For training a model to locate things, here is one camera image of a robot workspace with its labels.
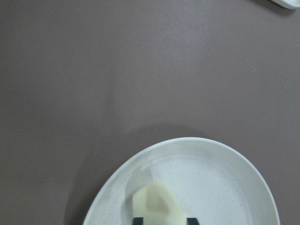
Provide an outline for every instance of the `plate rim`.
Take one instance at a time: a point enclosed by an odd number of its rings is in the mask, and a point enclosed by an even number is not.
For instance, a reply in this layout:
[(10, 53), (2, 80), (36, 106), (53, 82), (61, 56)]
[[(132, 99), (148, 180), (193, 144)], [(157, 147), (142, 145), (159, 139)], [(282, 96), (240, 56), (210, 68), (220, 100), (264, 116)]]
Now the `plate rim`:
[(200, 142), (207, 142), (207, 143), (212, 143), (212, 144), (216, 144), (219, 145), (221, 147), (226, 148), (227, 150), (231, 151), (232, 153), (236, 154), (237, 156), (239, 156), (242, 160), (244, 160), (256, 173), (256, 175), (258, 175), (259, 179), (262, 181), (262, 184), (264, 186), (264, 188), (267, 190), (267, 193), (269, 195), (269, 198), (271, 199), (272, 202), (272, 206), (273, 209), (275, 210), (275, 214), (276, 214), (276, 220), (277, 220), (277, 224), (276, 225), (280, 225), (280, 219), (279, 219), (279, 214), (278, 214), (278, 210), (276, 207), (276, 203), (274, 200), (274, 197), (269, 189), (269, 186), (267, 184), (267, 182), (265, 181), (265, 179), (263, 178), (263, 176), (259, 173), (259, 171), (256, 169), (256, 167), (245, 157), (243, 156), (241, 153), (239, 153), (237, 150), (229, 147), (228, 145), (225, 145), (221, 142), (218, 141), (214, 141), (212, 139), (208, 139), (208, 138), (202, 138), (202, 137), (179, 137), (179, 138), (173, 138), (173, 139), (169, 139), (169, 140), (165, 140), (162, 142), (158, 142), (154, 145), (151, 145), (143, 150), (141, 150), (140, 152), (136, 153), (135, 155), (133, 155), (131, 158), (129, 158), (127, 161), (125, 161), (109, 178), (108, 180), (104, 183), (104, 185), (101, 187), (101, 189), (99, 190), (99, 192), (97, 193), (96, 197), (94, 198), (92, 204), (89, 207), (89, 210), (84, 218), (83, 224), (82, 225), (87, 225), (87, 222), (91, 216), (91, 212), (94, 210), (95, 208), (95, 204), (96, 202), (98, 202), (99, 198), (101, 197), (102, 193), (104, 192), (106, 186), (108, 186), (113, 179), (131, 162), (133, 162), (136, 158), (140, 157), (141, 155), (159, 147), (165, 144), (169, 144), (169, 143), (174, 143), (174, 142), (178, 142), (178, 141), (200, 141)]

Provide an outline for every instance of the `brown tabletop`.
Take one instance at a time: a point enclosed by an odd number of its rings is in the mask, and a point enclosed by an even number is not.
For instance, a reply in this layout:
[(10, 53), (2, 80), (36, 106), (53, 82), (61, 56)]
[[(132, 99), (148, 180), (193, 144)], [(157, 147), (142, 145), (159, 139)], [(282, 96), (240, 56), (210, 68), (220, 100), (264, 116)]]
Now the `brown tabletop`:
[(0, 224), (80, 225), (127, 159), (225, 143), (300, 221), (300, 10), (269, 0), (0, 1)]

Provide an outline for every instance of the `white object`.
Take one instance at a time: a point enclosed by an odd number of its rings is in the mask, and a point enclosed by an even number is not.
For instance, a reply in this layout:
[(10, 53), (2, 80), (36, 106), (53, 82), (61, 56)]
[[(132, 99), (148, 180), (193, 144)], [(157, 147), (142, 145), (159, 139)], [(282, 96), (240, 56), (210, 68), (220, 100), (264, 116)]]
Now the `white object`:
[(255, 167), (234, 149), (195, 137), (164, 141), (129, 159), (103, 185), (83, 225), (131, 225), (133, 194), (154, 180), (166, 183), (201, 225), (280, 225)]
[(160, 181), (154, 181), (134, 193), (133, 217), (143, 217), (143, 225), (187, 225), (187, 215), (176, 195)]
[(272, 0), (272, 1), (289, 9), (296, 9), (300, 7), (300, 0)]

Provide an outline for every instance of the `gray table surface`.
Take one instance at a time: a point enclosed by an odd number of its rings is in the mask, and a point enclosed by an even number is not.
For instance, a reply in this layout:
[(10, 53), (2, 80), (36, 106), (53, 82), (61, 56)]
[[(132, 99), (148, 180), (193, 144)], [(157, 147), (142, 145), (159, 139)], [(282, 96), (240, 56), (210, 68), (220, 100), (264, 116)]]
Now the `gray table surface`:
[(300, 221), (300, 10), (268, 0), (0, 1), (0, 224), (80, 225), (157, 142), (246, 156)]

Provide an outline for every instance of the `pale yellow food piece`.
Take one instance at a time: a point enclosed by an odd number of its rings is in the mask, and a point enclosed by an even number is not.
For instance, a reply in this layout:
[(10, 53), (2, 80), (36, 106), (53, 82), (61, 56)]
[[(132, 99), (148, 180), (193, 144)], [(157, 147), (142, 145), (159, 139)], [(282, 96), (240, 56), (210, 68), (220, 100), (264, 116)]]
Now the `pale yellow food piece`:
[(133, 195), (133, 216), (143, 217), (143, 225), (186, 225), (187, 216), (174, 193), (154, 181)]

